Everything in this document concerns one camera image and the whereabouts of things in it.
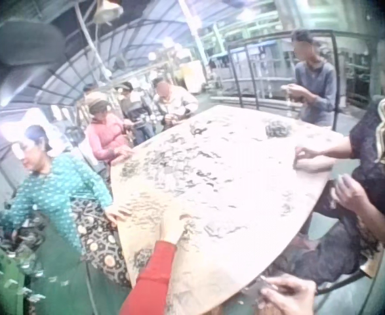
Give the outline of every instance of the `metal railing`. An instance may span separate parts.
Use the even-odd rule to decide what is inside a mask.
[[[271,40],[278,40],[278,39],[289,39],[289,38],[291,38],[292,33],[293,33],[292,31],[282,31],[279,33],[271,33],[271,34],[267,34],[267,35],[261,35],[258,37],[253,37],[250,39],[243,39],[240,41],[235,41],[235,42],[230,43],[228,45],[228,56],[230,59],[230,66],[232,67],[233,78],[234,78],[235,85],[236,85],[237,92],[238,92],[238,96],[239,96],[239,103],[240,103],[240,106],[242,108],[244,107],[243,96],[242,96],[241,87],[239,84],[239,78],[237,76],[237,70],[236,70],[235,64],[233,62],[232,50],[236,49],[236,48],[244,48],[244,50],[245,50],[245,55],[246,55],[247,62],[249,65],[249,70],[251,73],[253,89],[255,92],[256,109],[259,110],[260,107],[261,106],[264,107],[264,105],[261,104],[259,99],[258,99],[258,93],[256,91],[255,75],[253,72],[253,67],[251,64],[250,56],[249,56],[248,46],[252,45],[252,44],[256,44],[256,43],[261,43],[264,41],[271,41]],[[350,38],[350,39],[362,39],[365,41],[373,41],[374,43],[376,43],[378,41],[378,39],[376,37],[371,36],[371,35],[365,35],[365,34],[360,34],[360,33],[351,33],[351,32],[346,32],[346,31],[310,30],[310,33],[314,37],[328,37],[331,39],[331,42],[332,42],[333,58],[334,58],[334,66],[336,69],[336,82],[337,82],[336,98],[335,98],[335,105],[334,105],[334,118],[333,118],[333,130],[335,131],[336,130],[336,124],[338,121],[338,115],[340,113],[340,108],[339,108],[339,104],[340,104],[340,80],[341,80],[341,77],[343,75],[345,75],[344,73],[340,73],[339,50],[338,50],[338,43],[336,41],[336,38],[337,37],[346,37],[346,38]]]

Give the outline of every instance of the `man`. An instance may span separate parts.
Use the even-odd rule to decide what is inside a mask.
[[[164,116],[164,130],[188,119],[198,109],[198,100],[183,87],[167,83],[162,77],[153,80],[156,90],[154,104]]]
[[[286,85],[284,89],[291,98],[303,101],[302,121],[330,127],[336,102],[335,68],[318,55],[308,30],[296,30],[292,41],[301,62],[296,65],[296,84]]]
[[[93,90],[96,88],[96,85],[93,83],[86,84],[85,87],[83,87],[83,97],[77,101],[76,107],[77,107],[77,126],[80,127],[86,127],[89,123],[89,117],[86,112],[86,104],[85,104],[85,98],[89,93],[93,92]]]
[[[134,144],[136,146],[155,136],[153,124],[151,123],[152,110],[147,105],[146,100],[134,91],[129,82],[122,83],[121,110],[125,118],[134,123],[132,132],[134,133]]]
[[[95,158],[108,164],[127,159],[132,150],[126,131],[132,127],[132,123],[127,119],[122,121],[116,115],[108,113],[110,103],[104,93],[90,93],[85,97],[85,103],[93,116],[86,134]]]

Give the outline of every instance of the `floral patterned skirt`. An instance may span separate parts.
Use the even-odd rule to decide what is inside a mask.
[[[75,198],[71,200],[71,209],[85,250],[83,259],[110,280],[131,287],[117,229],[105,217],[101,206],[93,200]]]

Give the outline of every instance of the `gray shirt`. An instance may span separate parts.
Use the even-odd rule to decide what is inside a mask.
[[[305,62],[299,62],[296,65],[296,84],[317,95],[314,103],[303,107],[301,120],[318,126],[331,126],[336,102],[334,66],[325,62],[320,68],[311,69]]]

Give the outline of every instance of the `hand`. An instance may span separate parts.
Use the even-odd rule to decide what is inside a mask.
[[[331,194],[341,206],[357,214],[368,208],[370,204],[362,185],[348,174],[338,177]]]
[[[124,119],[124,127],[131,129],[134,127],[134,123],[129,119]]]
[[[166,211],[160,224],[160,240],[176,245],[185,232],[187,215]]]
[[[114,225],[117,225],[118,221],[125,221],[127,219],[127,217],[129,217],[131,215],[132,215],[131,210],[124,208],[124,207],[118,207],[115,205],[110,205],[109,207],[106,207],[106,209],[105,209],[105,216]]]
[[[129,157],[129,156],[131,156],[134,153],[134,150],[131,149],[129,146],[123,145],[123,146],[120,146],[118,148],[113,149],[113,152],[117,156]]]
[[[266,301],[272,303],[283,315],[313,315],[316,284],[290,275],[267,279],[278,287],[278,292],[265,288],[261,291]]]
[[[290,95],[290,97],[300,98],[306,97],[309,94],[309,90],[297,84],[288,84],[286,86],[286,91]]]
[[[299,161],[301,159],[314,159],[321,155],[322,153],[319,151],[309,149],[305,146],[297,146],[295,161]]]
[[[165,122],[168,123],[168,124],[172,123],[174,120],[176,120],[174,115],[167,114],[165,116]]]

